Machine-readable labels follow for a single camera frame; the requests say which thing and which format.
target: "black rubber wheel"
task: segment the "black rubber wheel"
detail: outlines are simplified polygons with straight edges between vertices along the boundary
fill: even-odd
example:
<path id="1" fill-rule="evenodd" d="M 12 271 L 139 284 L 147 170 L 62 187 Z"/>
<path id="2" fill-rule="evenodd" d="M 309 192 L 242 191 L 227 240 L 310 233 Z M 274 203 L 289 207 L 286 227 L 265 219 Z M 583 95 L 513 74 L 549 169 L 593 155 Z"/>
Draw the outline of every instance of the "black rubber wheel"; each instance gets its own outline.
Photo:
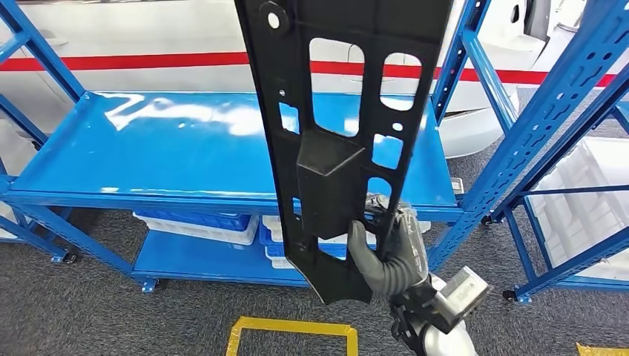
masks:
<path id="1" fill-rule="evenodd" d="M 503 291 L 502 297 L 506 300 L 509 300 L 510 302 L 513 302 L 517 299 L 515 291 Z"/>
<path id="2" fill-rule="evenodd" d="M 483 224 L 483 225 L 493 224 L 493 220 L 491 219 L 491 216 L 490 215 L 485 215 L 483 217 L 483 219 L 481 219 L 481 224 Z"/>
<path id="3" fill-rule="evenodd" d="M 71 254 L 71 253 L 67 253 L 65 254 L 65 256 L 63 257 L 63 263 L 65 263 L 66 265 L 71 265 L 72 263 L 75 263 L 77 261 L 78 258 L 78 254 Z"/>

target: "gray robot glove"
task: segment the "gray robot glove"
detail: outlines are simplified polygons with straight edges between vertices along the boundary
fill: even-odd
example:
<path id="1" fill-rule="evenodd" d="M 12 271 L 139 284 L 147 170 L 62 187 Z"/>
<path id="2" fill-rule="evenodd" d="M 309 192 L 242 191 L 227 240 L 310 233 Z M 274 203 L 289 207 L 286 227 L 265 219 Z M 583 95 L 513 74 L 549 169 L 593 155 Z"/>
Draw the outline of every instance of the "gray robot glove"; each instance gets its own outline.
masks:
<path id="1" fill-rule="evenodd" d="M 349 224 L 347 248 L 358 270 L 376 294 L 399 294 L 428 278 L 424 241 L 415 210 L 410 207 L 398 209 L 392 232 L 386 238 L 383 261 L 367 245 L 365 226 L 360 221 L 354 220 Z"/>

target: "yellow floor tape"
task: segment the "yellow floor tape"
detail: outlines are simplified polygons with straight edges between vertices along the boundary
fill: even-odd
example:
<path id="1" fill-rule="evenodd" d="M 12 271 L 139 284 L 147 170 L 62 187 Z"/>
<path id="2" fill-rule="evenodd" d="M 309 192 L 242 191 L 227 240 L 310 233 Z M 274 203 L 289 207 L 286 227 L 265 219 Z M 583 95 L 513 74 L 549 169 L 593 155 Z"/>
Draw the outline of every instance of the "yellow floor tape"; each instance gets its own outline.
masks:
<path id="1" fill-rule="evenodd" d="M 240 317 L 231 328 L 229 343 L 225 356 L 236 356 L 240 334 L 243 329 L 267 330 L 270 332 L 300 332 L 347 337 L 347 355 L 358 356 L 358 333 L 356 329 L 345 324 L 313 323 L 310 321 L 293 321 L 279 319 L 262 319 L 258 317 Z"/>
<path id="2" fill-rule="evenodd" d="M 605 347 L 589 347 L 576 343 L 581 356 L 629 356 L 629 349 L 609 349 Z"/>

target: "black plastic panel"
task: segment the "black plastic panel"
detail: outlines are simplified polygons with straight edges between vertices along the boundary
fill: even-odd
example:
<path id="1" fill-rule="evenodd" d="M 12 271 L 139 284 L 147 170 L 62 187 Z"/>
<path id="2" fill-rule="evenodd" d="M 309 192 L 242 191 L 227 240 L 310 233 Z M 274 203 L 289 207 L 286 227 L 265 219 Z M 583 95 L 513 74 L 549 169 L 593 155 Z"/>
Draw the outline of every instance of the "black plastic panel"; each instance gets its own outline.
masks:
<path id="1" fill-rule="evenodd" d="M 348 254 L 346 261 L 319 251 L 317 237 L 347 232 L 361 220 L 378 237 L 378 253 L 392 224 L 449 15 L 447 0 L 235 0 L 254 75 L 275 178 L 287 258 L 323 302 L 369 302 L 371 290 Z M 354 137 L 316 125 L 312 109 L 309 44 L 324 38 L 358 45 L 365 56 L 359 130 Z M 390 53 L 420 59 L 413 106 L 397 111 L 380 100 L 383 64 Z M 300 134 L 282 127 L 279 103 L 299 111 Z M 403 128 L 395 130 L 393 124 Z M 400 139 L 396 169 L 372 162 L 374 135 Z M 376 222 L 364 217 L 367 181 L 391 185 L 390 207 Z M 293 211 L 301 202 L 301 215 Z"/>

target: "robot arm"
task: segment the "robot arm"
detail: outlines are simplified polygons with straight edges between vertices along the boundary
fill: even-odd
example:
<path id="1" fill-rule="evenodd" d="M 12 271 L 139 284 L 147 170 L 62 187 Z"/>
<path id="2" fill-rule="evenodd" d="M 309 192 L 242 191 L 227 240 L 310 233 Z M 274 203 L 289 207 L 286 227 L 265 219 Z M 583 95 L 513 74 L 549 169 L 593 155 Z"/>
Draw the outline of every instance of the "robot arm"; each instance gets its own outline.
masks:
<path id="1" fill-rule="evenodd" d="M 386 197 L 375 195 L 368 197 L 366 210 L 377 219 L 387 206 Z M 373 292 L 389 297 L 393 337 L 417 355 L 475 355 L 461 321 L 490 287 L 468 267 L 448 283 L 430 274 L 415 215 L 409 206 L 398 208 L 382 260 L 368 247 L 363 224 L 350 222 L 349 253 Z"/>

